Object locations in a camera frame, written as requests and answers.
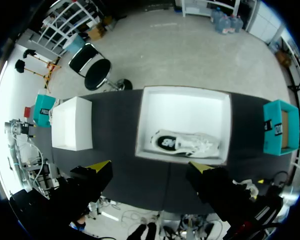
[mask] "white shoe box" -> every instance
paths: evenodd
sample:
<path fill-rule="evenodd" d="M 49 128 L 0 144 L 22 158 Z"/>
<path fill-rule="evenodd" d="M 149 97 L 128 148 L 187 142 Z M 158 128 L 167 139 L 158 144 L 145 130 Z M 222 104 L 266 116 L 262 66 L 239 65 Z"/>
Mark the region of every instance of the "white shoe box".
<path fill-rule="evenodd" d="M 71 151 L 92 149 L 92 102 L 74 97 L 52 110 L 52 147 Z"/>
<path fill-rule="evenodd" d="M 161 129 L 211 135 L 220 140 L 219 152 L 210 158 L 158 152 L 151 144 L 151 137 Z M 232 110 L 228 93 L 185 86 L 147 86 L 142 95 L 135 155 L 175 163 L 195 161 L 222 165 L 228 157 L 231 129 Z"/>

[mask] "floor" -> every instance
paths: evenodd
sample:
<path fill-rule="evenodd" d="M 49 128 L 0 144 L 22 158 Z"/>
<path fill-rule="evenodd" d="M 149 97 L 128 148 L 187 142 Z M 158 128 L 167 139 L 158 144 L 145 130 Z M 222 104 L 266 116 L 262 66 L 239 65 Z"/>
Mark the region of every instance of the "floor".
<path fill-rule="evenodd" d="M 160 222 L 163 219 L 180 219 L 180 216 L 176 216 L 173 213 L 159 213 L 157 211 L 141 209 L 120 202 L 114 202 L 114 205 L 109 203 L 105 204 L 99 209 L 99 212 L 104 212 L 106 215 L 110 215 L 110 217 L 104 216 L 103 214 L 98 215 L 96 211 L 92 211 L 89 215 L 95 219 L 86 217 L 86 226 L 83 232 L 97 238 L 112 237 L 116 240 L 126 240 L 127 237 L 138 228 L 141 218 L 149 220 L 153 215 L 157 214 L 160 214 L 160 217 L 156 222 L 157 228 L 155 240 L 162 240 L 163 235 L 159 234 Z M 221 240 L 230 228 L 230 225 L 227 222 L 221 222 L 215 213 L 209 214 L 206 220 L 208 222 L 219 222 L 222 224 L 222 227 L 219 223 L 216 223 L 215 226 L 213 226 L 208 240 Z M 145 239 L 147 233 L 148 229 L 144 231 L 141 239 Z"/>
<path fill-rule="evenodd" d="M 111 61 L 110 78 L 129 79 L 134 89 L 191 86 L 291 102 L 283 71 L 268 47 L 245 31 L 220 35 L 207 17 L 182 17 L 173 10 L 135 13 L 93 44 Z M 66 99 L 110 89 L 104 85 L 87 90 L 84 79 L 68 66 L 72 56 L 66 53 L 61 58 L 62 68 L 53 73 L 49 83 L 50 95 Z M 118 220 L 98 215 L 96 220 L 87 219 L 85 231 L 125 240 L 138 227 L 140 217 L 153 214 L 125 204 L 117 207 L 120 209 L 109 205 L 102 211 Z M 212 239 L 222 239 L 225 232 L 226 228 Z"/>

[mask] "chair seat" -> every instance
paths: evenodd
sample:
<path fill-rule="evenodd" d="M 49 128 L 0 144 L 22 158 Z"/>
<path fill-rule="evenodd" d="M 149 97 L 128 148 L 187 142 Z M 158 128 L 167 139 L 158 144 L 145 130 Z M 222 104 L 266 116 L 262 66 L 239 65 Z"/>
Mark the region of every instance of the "chair seat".
<path fill-rule="evenodd" d="M 84 85 L 89 90 L 96 90 L 105 82 L 111 70 L 111 62 L 108 59 L 96 61 L 88 70 L 84 78 Z"/>

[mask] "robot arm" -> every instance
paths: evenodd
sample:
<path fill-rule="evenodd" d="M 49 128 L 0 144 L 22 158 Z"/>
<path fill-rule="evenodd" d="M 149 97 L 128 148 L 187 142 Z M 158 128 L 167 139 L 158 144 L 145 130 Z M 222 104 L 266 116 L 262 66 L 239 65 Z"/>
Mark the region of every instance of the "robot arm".
<path fill-rule="evenodd" d="M 49 199 L 36 190 L 21 190 L 10 200 L 15 215 L 33 239 L 95 239 L 72 229 L 90 202 L 96 202 L 113 177 L 111 161 L 89 167 L 78 166 L 71 178 L 50 192 Z"/>
<path fill-rule="evenodd" d="M 222 167 L 190 162 L 186 177 L 200 200 L 209 203 L 221 220 L 230 224 L 224 240 L 257 239 L 283 205 L 282 198 L 278 196 L 279 187 L 270 187 L 265 196 L 258 196 L 254 201 L 250 191 L 234 184 Z"/>

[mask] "yellow marking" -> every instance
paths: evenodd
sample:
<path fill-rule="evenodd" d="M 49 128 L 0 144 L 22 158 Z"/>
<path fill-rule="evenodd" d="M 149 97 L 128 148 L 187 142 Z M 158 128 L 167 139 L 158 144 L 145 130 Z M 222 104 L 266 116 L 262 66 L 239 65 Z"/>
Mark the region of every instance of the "yellow marking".
<path fill-rule="evenodd" d="M 208 170 L 208 169 L 214 169 L 214 167 L 212 167 L 212 166 L 197 163 L 197 162 L 194 162 L 194 161 L 190 161 L 190 164 L 195 166 L 195 168 L 198 169 L 200 171 L 200 173 L 203 173 L 203 171 Z"/>
<path fill-rule="evenodd" d="M 107 161 L 102 161 L 90 166 L 86 166 L 86 168 L 91 168 L 96 170 L 97 172 L 99 172 L 107 163 L 111 162 L 111 160 L 107 160 Z"/>

